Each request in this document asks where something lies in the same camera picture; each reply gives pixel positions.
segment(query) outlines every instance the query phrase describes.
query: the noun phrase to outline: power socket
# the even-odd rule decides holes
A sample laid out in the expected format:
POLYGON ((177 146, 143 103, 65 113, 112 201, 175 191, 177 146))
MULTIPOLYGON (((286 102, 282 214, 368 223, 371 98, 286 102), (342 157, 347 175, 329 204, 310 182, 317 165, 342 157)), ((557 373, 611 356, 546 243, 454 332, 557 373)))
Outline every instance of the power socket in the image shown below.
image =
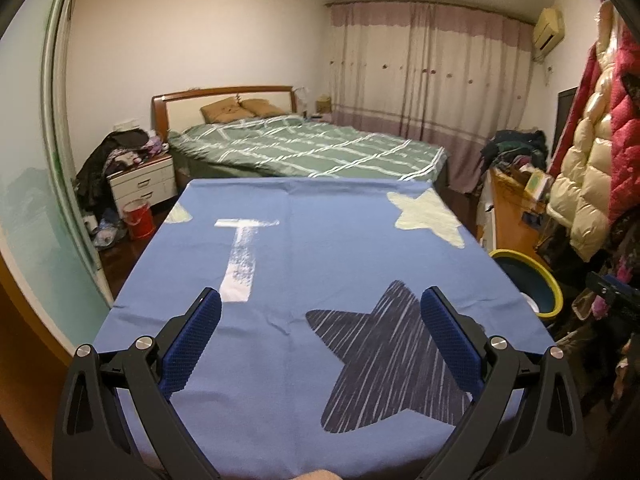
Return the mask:
POLYGON ((134 128, 140 127, 140 121, 137 119, 131 119, 124 123, 114 124, 113 131, 114 132, 126 132, 127 130, 133 130, 134 128))

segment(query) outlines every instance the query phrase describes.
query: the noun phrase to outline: wooden headboard frame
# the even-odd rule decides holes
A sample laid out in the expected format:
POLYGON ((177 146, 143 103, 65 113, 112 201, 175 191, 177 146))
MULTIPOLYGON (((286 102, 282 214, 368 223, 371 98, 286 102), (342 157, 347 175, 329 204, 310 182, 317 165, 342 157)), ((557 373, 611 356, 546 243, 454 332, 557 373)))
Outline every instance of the wooden headboard frame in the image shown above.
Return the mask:
POLYGON ((180 101, 194 97, 206 97, 224 94, 249 94, 258 92, 289 92, 291 96, 291 111, 295 113, 296 94, 291 86, 228 86, 224 88, 204 88, 175 92, 173 94, 157 95, 151 99, 151 124, 162 141, 166 141, 169 133, 169 115, 166 104, 171 101, 180 101))

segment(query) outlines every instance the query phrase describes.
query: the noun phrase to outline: cream puffer jacket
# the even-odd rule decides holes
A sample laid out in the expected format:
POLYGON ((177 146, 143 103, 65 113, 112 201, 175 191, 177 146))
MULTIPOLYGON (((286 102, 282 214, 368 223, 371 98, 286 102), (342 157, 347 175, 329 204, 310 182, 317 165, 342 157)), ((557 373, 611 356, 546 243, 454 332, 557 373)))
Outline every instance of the cream puffer jacket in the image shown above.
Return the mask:
POLYGON ((546 212, 570 230, 570 241, 585 262, 602 247, 609 224, 611 190, 611 115, 609 103, 614 56, 618 44, 617 17, 610 1, 598 12, 596 54, 602 75, 589 97, 574 133, 574 145, 562 160, 546 212))

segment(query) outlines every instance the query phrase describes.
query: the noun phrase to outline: curtain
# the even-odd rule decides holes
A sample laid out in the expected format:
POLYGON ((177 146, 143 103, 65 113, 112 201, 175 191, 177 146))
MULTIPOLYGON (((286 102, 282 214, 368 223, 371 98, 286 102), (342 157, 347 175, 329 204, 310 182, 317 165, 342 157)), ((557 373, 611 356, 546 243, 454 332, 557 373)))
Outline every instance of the curtain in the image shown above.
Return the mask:
POLYGON ((443 146, 450 186, 471 191, 480 150, 515 129, 532 69, 532 25, 416 2, 331 7, 334 122, 443 146))

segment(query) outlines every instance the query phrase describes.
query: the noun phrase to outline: yellow star print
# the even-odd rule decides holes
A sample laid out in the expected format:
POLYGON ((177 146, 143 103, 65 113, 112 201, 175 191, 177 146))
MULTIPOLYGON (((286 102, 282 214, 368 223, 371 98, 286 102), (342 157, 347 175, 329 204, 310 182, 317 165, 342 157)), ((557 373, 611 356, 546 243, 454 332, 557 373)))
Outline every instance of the yellow star print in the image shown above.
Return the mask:
POLYGON ((433 189, 429 188, 418 198, 392 191, 388 192, 386 197, 402 211, 396 221, 398 229, 431 229, 436 236, 454 247, 464 248, 465 241, 458 231, 458 227, 462 224, 447 209, 442 199, 433 189))

